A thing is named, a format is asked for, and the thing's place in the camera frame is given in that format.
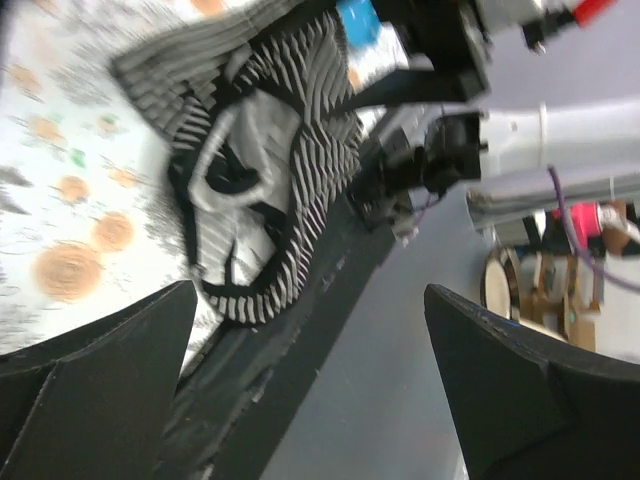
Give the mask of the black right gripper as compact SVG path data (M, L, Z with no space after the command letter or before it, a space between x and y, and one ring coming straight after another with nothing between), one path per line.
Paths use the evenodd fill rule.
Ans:
M341 112L416 103L467 103L489 90L489 37L475 1L375 1L408 57L432 67L396 68L344 101Z

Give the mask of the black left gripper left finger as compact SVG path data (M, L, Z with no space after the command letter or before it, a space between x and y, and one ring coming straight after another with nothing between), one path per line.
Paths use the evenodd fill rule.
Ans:
M2 356L2 478L150 478L196 304L178 281Z

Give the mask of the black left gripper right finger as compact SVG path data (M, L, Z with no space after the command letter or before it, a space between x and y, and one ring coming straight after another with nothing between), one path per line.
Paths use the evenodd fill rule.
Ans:
M472 479L636 479L639 367L436 284L425 319Z

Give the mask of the black white striped tank top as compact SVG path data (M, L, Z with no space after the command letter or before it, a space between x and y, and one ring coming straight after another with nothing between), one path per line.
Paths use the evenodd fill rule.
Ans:
M264 324L304 289L362 125L338 13L238 12L161 34L111 72L169 145L185 247L213 308Z

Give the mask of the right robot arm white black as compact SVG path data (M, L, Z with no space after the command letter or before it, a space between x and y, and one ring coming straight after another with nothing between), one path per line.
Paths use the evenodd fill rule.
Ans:
M438 199L464 188L478 227L544 211L544 231L527 230L538 250L577 251L600 238L609 252L636 255L639 212L623 190L639 192L639 102L444 114L422 145L384 157L352 200L368 227L405 231L417 187Z

